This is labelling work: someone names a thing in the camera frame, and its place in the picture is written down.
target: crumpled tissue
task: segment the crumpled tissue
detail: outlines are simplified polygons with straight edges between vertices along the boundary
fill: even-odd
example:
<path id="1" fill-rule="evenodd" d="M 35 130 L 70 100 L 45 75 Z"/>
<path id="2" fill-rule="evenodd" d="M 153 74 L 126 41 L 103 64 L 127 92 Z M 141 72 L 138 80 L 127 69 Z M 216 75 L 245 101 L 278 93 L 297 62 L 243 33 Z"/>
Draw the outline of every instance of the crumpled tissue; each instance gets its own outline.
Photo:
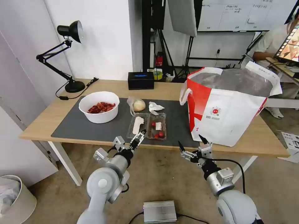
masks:
<path id="1" fill-rule="evenodd" d="M 164 107 L 157 105 L 154 102 L 149 102 L 149 111 L 153 114 L 153 115 L 158 115 L 158 113 L 156 112 L 156 110 L 162 110 L 164 109 Z"/>

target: silver box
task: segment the silver box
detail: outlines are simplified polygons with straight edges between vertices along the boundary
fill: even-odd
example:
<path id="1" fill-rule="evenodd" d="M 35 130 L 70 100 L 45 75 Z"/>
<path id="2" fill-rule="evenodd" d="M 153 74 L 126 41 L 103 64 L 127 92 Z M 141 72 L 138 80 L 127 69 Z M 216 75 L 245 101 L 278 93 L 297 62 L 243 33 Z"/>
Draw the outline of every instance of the silver box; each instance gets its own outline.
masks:
<path id="1" fill-rule="evenodd" d="M 176 222 L 174 201 L 144 202 L 144 223 Z"/>

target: wooden table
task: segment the wooden table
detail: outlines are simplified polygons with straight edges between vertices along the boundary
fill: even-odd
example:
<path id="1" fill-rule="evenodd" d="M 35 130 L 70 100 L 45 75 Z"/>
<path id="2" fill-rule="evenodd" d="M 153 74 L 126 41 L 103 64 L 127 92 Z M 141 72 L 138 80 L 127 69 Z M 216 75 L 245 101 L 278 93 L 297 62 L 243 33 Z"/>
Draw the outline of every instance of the wooden table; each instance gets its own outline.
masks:
<path id="1" fill-rule="evenodd" d="M 90 80 L 80 79 L 85 84 Z M 97 91 L 110 91 L 116 93 L 119 97 L 127 98 L 136 96 L 141 99 L 154 100 L 178 100 L 182 84 L 156 82 L 153 90 L 128 90 L 127 81 L 98 80 L 92 84 L 85 92 L 84 96 Z M 66 93 L 62 96 L 77 96 L 78 93 Z M 77 185 L 81 185 L 82 179 L 73 166 L 71 160 L 63 149 L 61 142 L 107 145 L 112 146 L 112 142 L 90 141 L 82 139 L 53 138 L 51 134 L 55 131 L 70 109 L 74 106 L 79 98 L 72 100 L 55 99 L 31 125 L 20 135 L 22 139 L 48 141 L 54 152 L 59 157 L 66 170 L 73 178 Z M 142 148 L 178 150 L 177 146 L 157 146 L 157 145 L 141 145 Z M 240 161 L 246 170 L 257 156 L 271 157 L 289 157 L 287 150 L 279 142 L 267 124 L 260 116 L 252 121 L 246 132 L 234 147 L 226 147 L 221 145 L 213 146 L 214 152 L 237 153 L 244 155 Z M 241 176 L 240 170 L 234 170 L 234 182 Z"/>
<path id="2" fill-rule="evenodd" d="M 266 61 L 273 63 L 270 65 L 270 68 L 274 68 L 278 72 L 282 72 L 286 76 L 290 77 L 295 84 L 299 86 L 299 79 L 295 78 L 295 73 L 288 69 L 284 63 L 279 63 L 274 58 L 266 58 Z M 279 108 L 299 108 L 299 100 L 297 99 L 278 99 L 278 98 L 269 98 L 266 103 L 267 107 L 279 107 Z"/>

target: whiteboard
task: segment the whiteboard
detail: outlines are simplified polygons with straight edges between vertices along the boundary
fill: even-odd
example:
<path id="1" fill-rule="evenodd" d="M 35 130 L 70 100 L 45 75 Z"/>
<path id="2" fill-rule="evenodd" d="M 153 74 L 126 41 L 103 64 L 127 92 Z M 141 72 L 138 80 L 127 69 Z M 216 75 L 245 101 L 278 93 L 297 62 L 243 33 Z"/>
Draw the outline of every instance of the whiteboard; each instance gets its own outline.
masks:
<path id="1" fill-rule="evenodd" d="M 203 0 L 198 31 L 271 30 L 283 25 L 297 0 Z"/>

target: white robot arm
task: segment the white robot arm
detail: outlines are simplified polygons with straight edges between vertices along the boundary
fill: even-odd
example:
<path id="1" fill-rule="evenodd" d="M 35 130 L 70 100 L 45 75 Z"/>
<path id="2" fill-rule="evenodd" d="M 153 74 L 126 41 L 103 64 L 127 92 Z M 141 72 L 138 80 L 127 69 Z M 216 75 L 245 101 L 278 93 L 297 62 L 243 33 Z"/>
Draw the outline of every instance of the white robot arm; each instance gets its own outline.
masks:
<path id="1" fill-rule="evenodd" d="M 200 136 L 204 145 L 194 152 L 188 152 L 179 142 L 181 156 L 196 163 L 204 172 L 213 194 L 218 197 L 217 209 L 226 224 L 263 223 L 257 214 L 253 200 L 246 194 L 232 190 L 234 173 L 230 168 L 220 169 L 213 162 L 212 143 Z"/>
<path id="2" fill-rule="evenodd" d="M 118 152 L 113 158 L 108 158 L 108 153 L 102 148 L 94 153 L 93 157 L 104 167 L 95 170 L 87 180 L 87 192 L 91 199 L 77 224 L 107 223 L 103 212 L 105 203 L 106 201 L 113 203 L 126 185 L 130 177 L 127 168 L 130 166 L 135 149 L 143 141 L 145 132 L 146 130 L 143 130 L 135 135 L 129 146 L 125 145 L 121 136 L 116 137 L 112 148 Z"/>

